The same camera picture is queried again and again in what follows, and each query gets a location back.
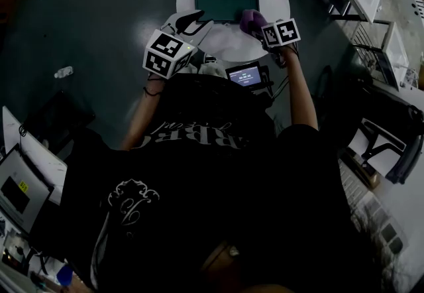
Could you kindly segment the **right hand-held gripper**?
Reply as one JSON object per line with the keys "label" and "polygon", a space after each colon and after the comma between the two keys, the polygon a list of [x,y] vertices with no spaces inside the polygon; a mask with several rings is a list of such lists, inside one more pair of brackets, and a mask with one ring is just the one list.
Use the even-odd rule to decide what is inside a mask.
{"label": "right hand-held gripper", "polygon": [[270,53],[280,68],[286,67],[282,49],[292,50],[299,56],[298,42],[301,40],[294,19],[280,20],[276,23],[267,23],[256,19],[252,22],[252,36],[260,41],[262,48]]}

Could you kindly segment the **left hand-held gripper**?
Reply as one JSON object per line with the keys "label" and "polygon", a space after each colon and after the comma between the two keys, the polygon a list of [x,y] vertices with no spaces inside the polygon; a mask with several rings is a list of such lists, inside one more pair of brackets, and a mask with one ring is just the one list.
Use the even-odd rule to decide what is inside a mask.
{"label": "left hand-held gripper", "polygon": [[209,20],[201,23],[194,31],[188,31],[204,14],[205,11],[194,9],[171,15],[150,37],[142,67],[164,79],[171,78],[185,68],[214,25],[214,21]]}

